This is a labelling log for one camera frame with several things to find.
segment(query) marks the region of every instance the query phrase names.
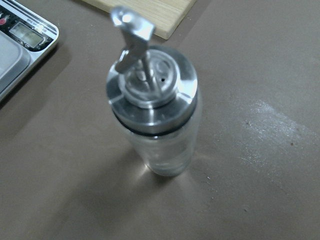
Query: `metal cap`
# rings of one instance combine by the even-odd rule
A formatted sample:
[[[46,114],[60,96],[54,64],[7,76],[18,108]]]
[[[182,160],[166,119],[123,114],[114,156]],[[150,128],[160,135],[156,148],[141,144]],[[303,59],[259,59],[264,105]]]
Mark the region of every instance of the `metal cap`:
[[[175,49],[148,47],[154,26],[138,13],[116,7],[111,18],[126,42],[107,76],[106,92],[115,116],[131,131],[147,136],[182,127],[197,104],[194,67]]]

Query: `spout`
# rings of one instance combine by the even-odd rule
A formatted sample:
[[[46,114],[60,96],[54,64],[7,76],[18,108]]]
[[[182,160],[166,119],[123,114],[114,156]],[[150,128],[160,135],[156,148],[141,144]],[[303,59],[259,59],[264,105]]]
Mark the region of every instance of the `spout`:
[[[145,76],[151,78],[152,70],[147,57],[148,43],[155,30],[155,25],[137,12],[124,6],[116,6],[111,11],[113,24],[121,29],[126,46],[115,70],[124,74],[139,60],[142,61]]]

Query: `brown table surface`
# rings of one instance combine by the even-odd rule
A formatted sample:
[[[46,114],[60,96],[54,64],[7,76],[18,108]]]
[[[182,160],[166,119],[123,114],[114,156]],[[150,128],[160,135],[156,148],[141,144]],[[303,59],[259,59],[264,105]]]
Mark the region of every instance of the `brown table surface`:
[[[320,239],[320,1],[198,0],[168,41],[204,110],[189,168],[154,175],[113,123],[124,46],[79,0],[20,0],[57,48],[0,105],[0,239]]]

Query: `scale display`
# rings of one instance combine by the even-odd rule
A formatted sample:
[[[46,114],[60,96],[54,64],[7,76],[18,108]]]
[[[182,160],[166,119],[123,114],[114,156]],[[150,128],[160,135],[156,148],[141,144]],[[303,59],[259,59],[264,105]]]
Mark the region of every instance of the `scale display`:
[[[0,0],[0,101],[56,45],[58,28],[14,0]]]

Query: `light wood board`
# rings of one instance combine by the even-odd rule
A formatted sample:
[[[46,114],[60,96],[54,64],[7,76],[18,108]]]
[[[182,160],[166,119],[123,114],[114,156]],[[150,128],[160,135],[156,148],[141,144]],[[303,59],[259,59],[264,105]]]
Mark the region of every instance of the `light wood board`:
[[[83,0],[106,12],[114,6],[132,8],[156,26],[155,34],[168,39],[196,0]]]

